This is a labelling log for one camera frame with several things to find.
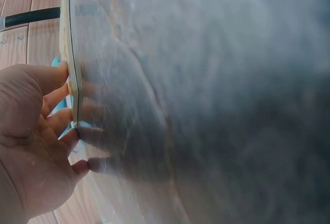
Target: black handle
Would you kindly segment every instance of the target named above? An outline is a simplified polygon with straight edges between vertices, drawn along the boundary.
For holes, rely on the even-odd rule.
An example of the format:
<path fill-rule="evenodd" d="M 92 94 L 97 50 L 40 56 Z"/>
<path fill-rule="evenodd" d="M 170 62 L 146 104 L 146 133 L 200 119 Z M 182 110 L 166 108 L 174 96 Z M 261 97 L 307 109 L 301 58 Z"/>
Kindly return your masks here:
<path fill-rule="evenodd" d="M 11 15 L 5 17 L 5 28 L 37 21 L 58 19 L 60 13 L 60 7 L 54 7 Z"/>

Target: skin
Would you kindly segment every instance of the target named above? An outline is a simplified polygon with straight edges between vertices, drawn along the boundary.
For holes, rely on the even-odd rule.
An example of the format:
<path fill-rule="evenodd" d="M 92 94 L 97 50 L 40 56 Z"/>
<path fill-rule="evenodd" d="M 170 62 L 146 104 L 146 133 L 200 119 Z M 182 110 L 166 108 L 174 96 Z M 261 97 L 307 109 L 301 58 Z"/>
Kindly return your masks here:
<path fill-rule="evenodd" d="M 11 178 L 29 220 L 60 207 L 89 171 L 70 165 L 79 141 L 68 108 L 50 115 L 68 95 L 68 66 L 15 65 L 0 71 L 0 162 Z"/>

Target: finger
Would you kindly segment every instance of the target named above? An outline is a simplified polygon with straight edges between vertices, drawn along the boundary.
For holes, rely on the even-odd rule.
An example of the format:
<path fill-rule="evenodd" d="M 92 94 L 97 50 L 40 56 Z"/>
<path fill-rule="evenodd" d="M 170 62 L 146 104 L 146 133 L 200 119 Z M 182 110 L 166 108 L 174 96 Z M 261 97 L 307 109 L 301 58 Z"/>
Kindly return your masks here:
<path fill-rule="evenodd" d="M 75 173 L 75 181 L 78 183 L 89 172 L 89 164 L 85 160 L 80 160 L 72 165 L 72 170 Z"/>
<path fill-rule="evenodd" d="M 47 117 L 46 122 L 59 137 L 72 122 L 72 110 L 70 108 L 60 109 L 52 116 Z"/>
<path fill-rule="evenodd" d="M 120 176 L 124 169 L 123 159 L 120 156 L 92 157 L 88 159 L 88 164 L 91 171 L 109 175 Z"/>
<path fill-rule="evenodd" d="M 47 94 L 43 97 L 42 115 L 44 118 L 55 109 L 55 107 L 69 94 L 68 84 L 65 83 L 62 87 Z"/>
<path fill-rule="evenodd" d="M 64 143 L 68 148 L 67 157 L 71 154 L 73 149 L 79 142 L 79 134 L 77 129 L 70 129 L 60 140 L 60 142 Z"/>
<path fill-rule="evenodd" d="M 20 65 L 21 69 L 35 81 L 45 96 L 62 87 L 69 76 L 68 64 L 61 61 L 57 67 Z"/>

